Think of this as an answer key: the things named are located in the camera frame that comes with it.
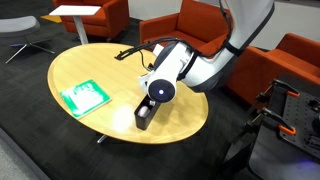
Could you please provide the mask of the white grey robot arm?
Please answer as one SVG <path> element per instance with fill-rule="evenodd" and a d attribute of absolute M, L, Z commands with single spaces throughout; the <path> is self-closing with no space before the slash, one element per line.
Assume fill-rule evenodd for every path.
<path fill-rule="evenodd" d="M 274 11 L 274 0 L 219 0 L 217 6 L 182 0 L 178 13 L 140 23 L 140 47 L 156 56 L 138 78 L 154 101 L 166 103 L 176 83 L 195 92 L 213 89 L 259 34 Z"/>

